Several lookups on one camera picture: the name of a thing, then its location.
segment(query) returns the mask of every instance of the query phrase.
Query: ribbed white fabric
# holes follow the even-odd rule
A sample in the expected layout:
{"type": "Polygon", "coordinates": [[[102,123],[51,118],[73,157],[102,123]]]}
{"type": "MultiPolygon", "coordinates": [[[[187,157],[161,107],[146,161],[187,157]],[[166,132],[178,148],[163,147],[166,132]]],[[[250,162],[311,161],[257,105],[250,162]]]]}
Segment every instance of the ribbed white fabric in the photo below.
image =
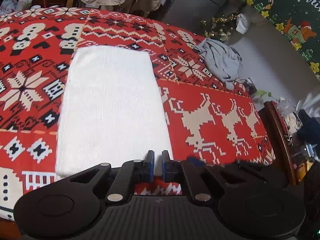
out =
{"type": "Polygon", "coordinates": [[[58,128],[56,173],[99,163],[120,167],[155,152],[172,158],[164,110],[147,52],[111,46],[78,49],[68,73],[58,128]]]}

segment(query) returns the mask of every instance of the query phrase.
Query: santa hat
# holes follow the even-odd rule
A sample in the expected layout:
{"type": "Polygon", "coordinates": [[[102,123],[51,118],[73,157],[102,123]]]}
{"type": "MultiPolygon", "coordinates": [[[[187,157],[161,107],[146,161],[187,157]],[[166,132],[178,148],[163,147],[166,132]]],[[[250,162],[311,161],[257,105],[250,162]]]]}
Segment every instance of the santa hat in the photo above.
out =
{"type": "Polygon", "coordinates": [[[301,22],[300,26],[301,26],[301,28],[307,27],[307,28],[311,29],[309,22],[301,22]]]}

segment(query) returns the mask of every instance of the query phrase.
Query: wooden bed frame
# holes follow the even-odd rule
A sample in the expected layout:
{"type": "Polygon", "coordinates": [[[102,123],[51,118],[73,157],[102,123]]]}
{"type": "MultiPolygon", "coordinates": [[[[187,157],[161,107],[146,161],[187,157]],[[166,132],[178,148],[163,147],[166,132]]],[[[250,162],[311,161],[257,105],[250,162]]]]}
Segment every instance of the wooden bed frame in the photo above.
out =
{"type": "MultiPolygon", "coordinates": [[[[283,170],[287,175],[290,184],[295,185],[296,176],[290,150],[284,138],[284,131],[272,102],[269,101],[264,103],[264,108],[259,111],[259,115],[276,156],[276,160],[272,165],[283,170]]],[[[0,238],[1,237],[6,240],[18,240],[21,237],[21,234],[14,222],[0,219],[0,238]]]]}

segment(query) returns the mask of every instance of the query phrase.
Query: crumpled gray garment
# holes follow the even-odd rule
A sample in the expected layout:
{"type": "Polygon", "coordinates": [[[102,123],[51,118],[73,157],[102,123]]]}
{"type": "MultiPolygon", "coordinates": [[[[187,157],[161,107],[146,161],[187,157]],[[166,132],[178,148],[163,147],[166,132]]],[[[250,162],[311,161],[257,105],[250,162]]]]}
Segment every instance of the crumpled gray garment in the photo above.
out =
{"type": "Polygon", "coordinates": [[[242,68],[239,52],[233,47],[209,38],[194,46],[194,49],[199,50],[200,57],[204,59],[211,73],[225,83],[228,90],[233,90],[233,81],[239,77],[238,71],[242,68]]]}

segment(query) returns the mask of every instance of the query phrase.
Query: black ribbed plastic panel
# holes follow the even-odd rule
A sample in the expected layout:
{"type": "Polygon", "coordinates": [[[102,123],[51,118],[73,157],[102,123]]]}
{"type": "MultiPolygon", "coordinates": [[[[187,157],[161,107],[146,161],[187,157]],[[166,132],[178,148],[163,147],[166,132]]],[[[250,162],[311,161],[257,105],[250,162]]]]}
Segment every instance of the black ribbed plastic panel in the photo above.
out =
{"type": "Polygon", "coordinates": [[[225,228],[208,207],[191,204],[186,196],[132,196],[106,209],[87,232],[72,240],[244,239],[225,228]]]}

